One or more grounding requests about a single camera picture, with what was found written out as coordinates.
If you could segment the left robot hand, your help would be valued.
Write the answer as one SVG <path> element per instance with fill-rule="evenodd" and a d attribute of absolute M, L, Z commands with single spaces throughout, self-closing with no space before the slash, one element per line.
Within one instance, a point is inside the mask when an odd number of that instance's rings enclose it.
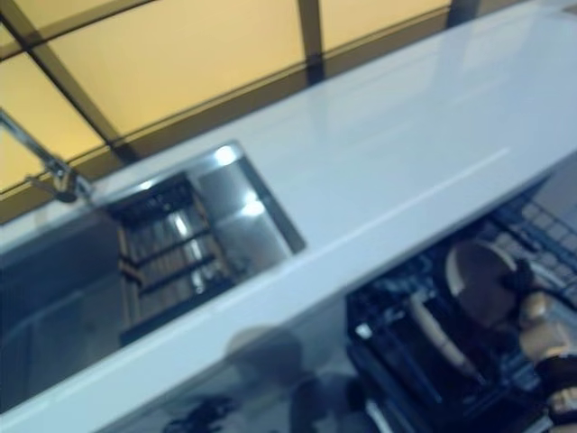
<path fill-rule="evenodd" d="M 224 420 L 238 408 L 238 403 L 226 396 L 203 399 L 183 418 L 174 419 L 163 429 L 164 433 L 223 432 Z"/>

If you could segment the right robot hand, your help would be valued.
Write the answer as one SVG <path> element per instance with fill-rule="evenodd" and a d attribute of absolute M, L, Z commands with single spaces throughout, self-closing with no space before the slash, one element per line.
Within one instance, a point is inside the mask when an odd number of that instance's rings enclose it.
<path fill-rule="evenodd" d="M 505 274 L 501 282 L 506 290 L 516 297 L 522 298 L 538 289 L 536 276 L 530 266 L 530 262 L 525 259 L 515 261 L 515 269 Z"/>

